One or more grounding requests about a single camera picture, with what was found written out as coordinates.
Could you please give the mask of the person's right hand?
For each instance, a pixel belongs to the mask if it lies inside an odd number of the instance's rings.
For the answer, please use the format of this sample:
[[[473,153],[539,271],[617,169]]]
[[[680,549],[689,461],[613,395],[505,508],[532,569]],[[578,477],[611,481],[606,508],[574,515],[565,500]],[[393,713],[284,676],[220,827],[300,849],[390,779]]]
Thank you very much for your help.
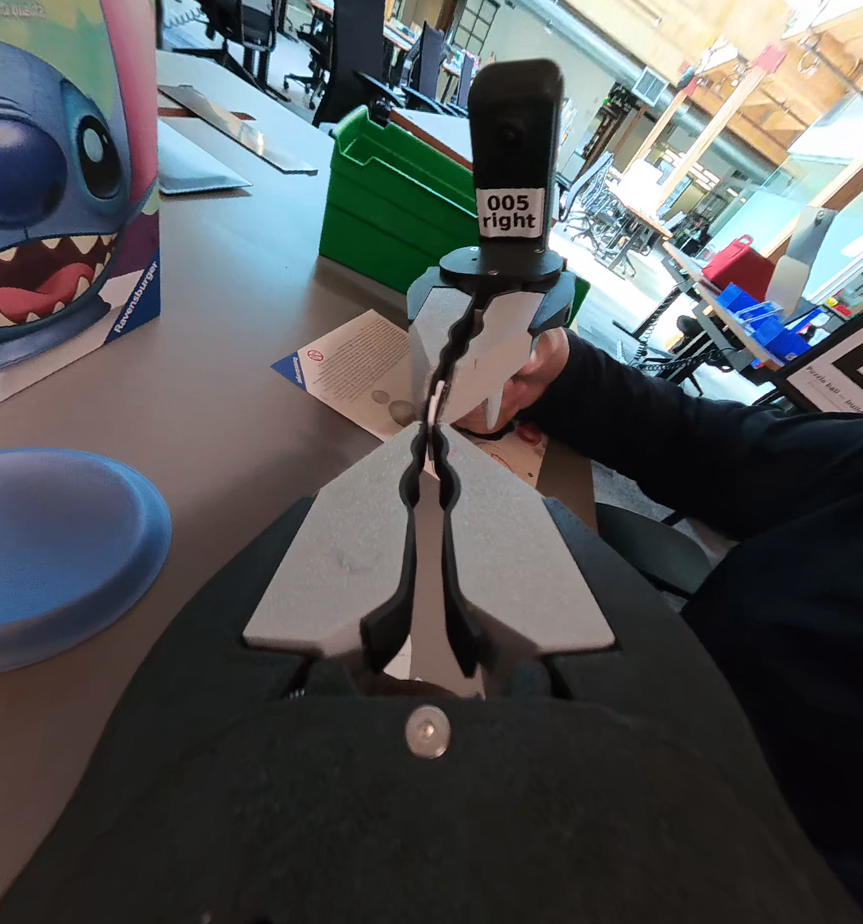
[[[515,421],[531,422],[548,436],[560,438],[563,427],[551,395],[570,351],[569,332],[564,328],[539,336],[526,364],[505,382],[497,430]]]

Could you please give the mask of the blue storage bin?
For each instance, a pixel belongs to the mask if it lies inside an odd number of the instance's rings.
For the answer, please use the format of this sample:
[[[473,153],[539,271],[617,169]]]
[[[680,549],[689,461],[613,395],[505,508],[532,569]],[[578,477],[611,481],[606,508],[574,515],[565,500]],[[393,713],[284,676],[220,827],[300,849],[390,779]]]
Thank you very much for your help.
[[[814,309],[804,317],[785,325],[770,317],[758,329],[761,346],[782,364],[801,357],[810,347],[810,340],[830,320],[825,311]]]
[[[758,302],[735,283],[728,284],[717,294],[716,301],[761,346],[786,332],[784,309],[780,304],[773,301]]]

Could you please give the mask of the blue round stand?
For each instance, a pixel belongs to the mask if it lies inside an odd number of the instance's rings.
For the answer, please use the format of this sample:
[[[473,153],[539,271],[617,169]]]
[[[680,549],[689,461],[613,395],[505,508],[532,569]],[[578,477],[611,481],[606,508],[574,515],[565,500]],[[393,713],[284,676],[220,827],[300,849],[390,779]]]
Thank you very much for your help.
[[[148,592],[172,540],[161,492],[106,456],[0,451],[0,674],[109,628]]]

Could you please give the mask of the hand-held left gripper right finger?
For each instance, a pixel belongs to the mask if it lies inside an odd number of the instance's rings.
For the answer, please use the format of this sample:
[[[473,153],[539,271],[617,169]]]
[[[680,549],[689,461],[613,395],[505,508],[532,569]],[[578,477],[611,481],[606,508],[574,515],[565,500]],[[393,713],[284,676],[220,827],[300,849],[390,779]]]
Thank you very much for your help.
[[[610,650],[615,636],[547,499],[448,424],[432,427],[440,480],[447,638],[464,676]]]

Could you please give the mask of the long flat metal plate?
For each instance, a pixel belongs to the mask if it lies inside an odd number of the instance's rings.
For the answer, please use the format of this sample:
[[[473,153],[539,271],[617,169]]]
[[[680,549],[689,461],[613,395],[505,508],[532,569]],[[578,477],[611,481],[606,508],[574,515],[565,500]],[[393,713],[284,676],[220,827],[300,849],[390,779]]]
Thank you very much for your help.
[[[187,84],[158,85],[158,91],[221,134],[286,175],[315,177],[318,168],[271,144],[264,133]]]

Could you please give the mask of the white instruction sheet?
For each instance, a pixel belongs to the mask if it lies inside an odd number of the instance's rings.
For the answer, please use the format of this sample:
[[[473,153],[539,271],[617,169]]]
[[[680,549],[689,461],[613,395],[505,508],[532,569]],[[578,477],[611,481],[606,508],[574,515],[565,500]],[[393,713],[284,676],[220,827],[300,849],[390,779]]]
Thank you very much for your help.
[[[418,405],[413,399],[409,348],[406,330],[369,309],[271,368],[386,442],[427,418],[424,399],[419,398]],[[510,425],[507,435],[468,439],[519,479],[537,486],[548,439],[536,427],[523,425],[519,435]]]

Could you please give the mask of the black and white tag sign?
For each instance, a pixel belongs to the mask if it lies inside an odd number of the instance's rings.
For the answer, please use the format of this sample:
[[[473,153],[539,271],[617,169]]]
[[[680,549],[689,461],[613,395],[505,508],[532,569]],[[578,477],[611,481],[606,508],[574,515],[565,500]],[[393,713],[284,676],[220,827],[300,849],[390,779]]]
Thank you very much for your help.
[[[863,414],[863,312],[776,374],[801,410]]]

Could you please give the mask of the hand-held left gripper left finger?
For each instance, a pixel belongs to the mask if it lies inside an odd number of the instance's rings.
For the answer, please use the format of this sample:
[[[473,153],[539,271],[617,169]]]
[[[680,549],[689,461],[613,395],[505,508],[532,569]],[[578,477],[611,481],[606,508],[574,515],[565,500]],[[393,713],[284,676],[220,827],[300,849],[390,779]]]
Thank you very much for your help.
[[[412,624],[425,427],[413,422],[315,496],[243,640],[379,674]]]

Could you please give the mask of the red bag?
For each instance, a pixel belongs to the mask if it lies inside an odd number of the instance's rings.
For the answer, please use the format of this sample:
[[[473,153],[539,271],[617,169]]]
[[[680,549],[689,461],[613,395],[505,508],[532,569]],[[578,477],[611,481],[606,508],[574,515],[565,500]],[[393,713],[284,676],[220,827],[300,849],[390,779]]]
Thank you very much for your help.
[[[753,247],[753,238],[742,235],[715,253],[701,274],[721,291],[735,284],[758,302],[766,300],[775,263]]]

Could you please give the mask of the green plastic bin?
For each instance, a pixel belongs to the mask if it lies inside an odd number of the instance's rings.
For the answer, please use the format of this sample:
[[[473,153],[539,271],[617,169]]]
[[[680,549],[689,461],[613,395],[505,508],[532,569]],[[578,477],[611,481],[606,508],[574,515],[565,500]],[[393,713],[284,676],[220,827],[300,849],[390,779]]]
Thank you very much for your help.
[[[400,293],[479,244],[471,171],[363,105],[333,131],[320,254]]]

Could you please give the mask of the person's right forearm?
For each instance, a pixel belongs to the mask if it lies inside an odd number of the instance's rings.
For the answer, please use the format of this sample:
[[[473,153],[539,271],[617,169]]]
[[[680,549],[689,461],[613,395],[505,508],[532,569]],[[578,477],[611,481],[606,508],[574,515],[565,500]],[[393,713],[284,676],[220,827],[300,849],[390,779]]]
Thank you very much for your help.
[[[730,539],[784,530],[863,545],[863,414],[695,398],[565,341],[561,370],[522,420]]]

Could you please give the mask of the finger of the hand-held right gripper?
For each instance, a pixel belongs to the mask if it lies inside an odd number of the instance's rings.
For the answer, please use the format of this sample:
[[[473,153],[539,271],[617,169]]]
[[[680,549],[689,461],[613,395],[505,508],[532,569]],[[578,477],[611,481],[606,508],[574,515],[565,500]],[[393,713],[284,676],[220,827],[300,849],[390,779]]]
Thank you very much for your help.
[[[453,424],[482,410],[484,431],[496,428],[505,386],[529,360],[530,326],[544,294],[496,295],[482,312],[482,328],[453,362],[437,390],[437,422]]]
[[[427,405],[438,384],[445,405],[480,405],[484,310],[477,295],[434,286],[409,327],[410,384],[415,405]]]

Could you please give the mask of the grey flat pad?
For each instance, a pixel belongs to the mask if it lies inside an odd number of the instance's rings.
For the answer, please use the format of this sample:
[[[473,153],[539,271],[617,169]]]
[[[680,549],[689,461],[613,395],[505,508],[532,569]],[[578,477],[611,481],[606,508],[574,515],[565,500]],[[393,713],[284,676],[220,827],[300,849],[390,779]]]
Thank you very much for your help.
[[[159,119],[158,187],[169,197],[249,189],[244,179],[217,158]]]

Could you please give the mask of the cartoon puzzle box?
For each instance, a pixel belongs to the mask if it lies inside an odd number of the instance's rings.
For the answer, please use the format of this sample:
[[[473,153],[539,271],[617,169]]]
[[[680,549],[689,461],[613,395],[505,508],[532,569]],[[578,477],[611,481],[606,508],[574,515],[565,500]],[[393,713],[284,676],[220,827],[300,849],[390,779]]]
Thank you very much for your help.
[[[156,25],[0,1],[0,403],[160,315]]]

